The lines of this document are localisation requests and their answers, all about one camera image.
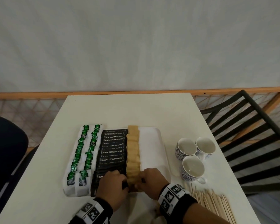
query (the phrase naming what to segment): white mug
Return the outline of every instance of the white mug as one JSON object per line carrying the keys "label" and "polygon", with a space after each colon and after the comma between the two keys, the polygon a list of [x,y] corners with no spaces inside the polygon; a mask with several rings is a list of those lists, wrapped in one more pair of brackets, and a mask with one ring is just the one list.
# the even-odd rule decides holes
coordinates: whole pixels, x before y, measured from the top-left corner
{"label": "white mug", "polygon": [[185,181],[197,180],[201,184],[205,184],[207,179],[202,177],[205,168],[202,161],[196,156],[186,156],[180,165],[181,177]]}
{"label": "white mug", "polygon": [[216,150],[215,143],[209,138],[199,137],[195,143],[197,145],[197,152],[195,155],[202,161],[209,158]]}
{"label": "white mug", "polygon": [[175,156],[178,160],[183,160],[186,156],[194,155],[197,152],[196,144],[189,138],[179,139],[175,147]]}

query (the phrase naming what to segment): chair backrest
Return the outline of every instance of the chair backrest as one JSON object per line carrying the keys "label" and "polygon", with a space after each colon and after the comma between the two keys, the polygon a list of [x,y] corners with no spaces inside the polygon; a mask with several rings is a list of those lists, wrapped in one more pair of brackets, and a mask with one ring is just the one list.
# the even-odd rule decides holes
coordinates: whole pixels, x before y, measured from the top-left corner
{"label": "chair backrest", "polygon": [[[261,139],[256,143],[251,144],[250,146],[247,146],[239,151],[227,155],[226,159],[228,162],[280,140],[280,128],[272,121],[272,119],[261,109],[261,107],[244,90],[241,90],[233,97],[231,97],[230,99],[228,99],[227,101],[219,105],[201,110],[202,115],[209,114],[209,116],[206,118],[206,123],[209,125],[211,121],[214,119],[214,117],[216,117],[216,115],[220,112],[220,110],[224,109],[225,107],[239,100],[241,101],[238,102],[227,113],[225,113],[222,117],[220,117],[218,120],[216,120],[214,123],[212,123],[209,126],[209,128],[213,131],[213,135],[215,137],[219,136],[219,138],[217,139],[218,144],[226,141],[231,137],[234,138],[229,144],[221,148],[222,152],[225,153],[231,150],[232,148],[241,145],[242,143],[250,139],[255,138],[257,135],[260,135],[269,129],[271,129],[273,133],[272,135],[269,135],[264,139]],[[237,137],[237,135],[239,135],[241,131],[243,131],[244,129],[248,128],[249,126],[255,124],[260,120],[263,121],[263,124],[261,124],[259,127],[251,130],[250,132],[240,137]],[[280,148],[262,154],[255,158],[249,159],[242,163],[239,163],[235,166],[232,166],[231,168],[233,172],[238,172],[240,170],[275,159],[277,157],[280,157]],[[261,180],[277,175],[280,175],[280,166],[276,166],[257,173],[239,177],[238,181],[240,184],[245,184],[245,183],[249,183],[249,182],[253,182],[253,181],[257,181],[257,180]],[[245,193],[252,194],[252,193],[258,193],[264,191],[280,190],[280,183],[256,185],[256,186],[243,186],[242,188],[244,189]]]}

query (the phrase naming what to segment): wooden trim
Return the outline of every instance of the wooden trim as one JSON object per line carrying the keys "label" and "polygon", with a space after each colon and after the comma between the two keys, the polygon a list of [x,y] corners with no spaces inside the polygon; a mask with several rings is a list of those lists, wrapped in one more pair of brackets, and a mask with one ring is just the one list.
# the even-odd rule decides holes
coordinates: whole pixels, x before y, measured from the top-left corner
{"label": "wooden trim", "polygon": [[[277,105],[280,104],[280,93],[278,93],[276,96],[274,96],[263,108],[263,111],[265,113],[270,113],[272,110],[274,110]],[[257,127],[259,124],[261,123],[261,120],[259,120],[258,122],[252,124],[250,127],[242,130],[241,132],[239,132],[233,139],[232,141],[240,138],[241,136],[249,133],[251,130],[253,130],[255,127]]]}
{"label": "wooden trim", "polygon": [[[249,144],[250,145],[250,144],[254,144],[256,142],[259,142],[259,140],[248,140],[248,141],[245,141],[245,142],[241,143],[241,145],[242,144]],[[224,141],[220,145],[228,145],[230,143],[232,143],[232,141]]]}
{"label": "wooden trim", "polygon": [[106,95],[106,94],[148,94],[148,93],[191,93],[191,95],[223,95],[234,94],[240,90],[247,93],[276,93],[280,87],[261,88],[236,88],[215,90],[157,90],[157,91],[113,91],[113,92],[40,92],[40,93],[0,93],[0,100],[10,99],[44,99],[44,98],[66,98],[72,95]]}

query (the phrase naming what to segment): person's right hand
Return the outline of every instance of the person's right hand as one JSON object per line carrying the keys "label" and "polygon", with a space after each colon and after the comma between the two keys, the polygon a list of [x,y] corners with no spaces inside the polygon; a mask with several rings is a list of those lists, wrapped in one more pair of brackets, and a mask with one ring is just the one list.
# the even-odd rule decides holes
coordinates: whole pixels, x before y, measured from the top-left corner
{"label": "person's right hand", "polygon": [[135,188],[142,190],[153,200],[158,200],[162,188],[169,184],[157,168],[147,168],[141,171],[139,176],[145,183],[137,183]]}

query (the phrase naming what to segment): white table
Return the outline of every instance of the white table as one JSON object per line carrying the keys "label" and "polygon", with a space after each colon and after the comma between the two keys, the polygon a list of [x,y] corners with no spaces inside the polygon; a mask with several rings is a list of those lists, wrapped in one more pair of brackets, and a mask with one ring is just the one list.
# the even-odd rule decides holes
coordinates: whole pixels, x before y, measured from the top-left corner
{"label": "white table", "polygon": [[[67,224],[89,197],[67,197],[62,177],[81,125],[102,123],[108,128],[128,125],[160,129],[172,172],[173,150],[182,137],[215,139],[189,93],[69,96],[0,215],[0,224]],[[205,162],[209,187],[229,200],[237,224],[259,223],[250,203],[217,145]],[[172,180],[181,182],[172,175]],[[112,219],[149,223],[152,213],[145,194],[130,196]]]}

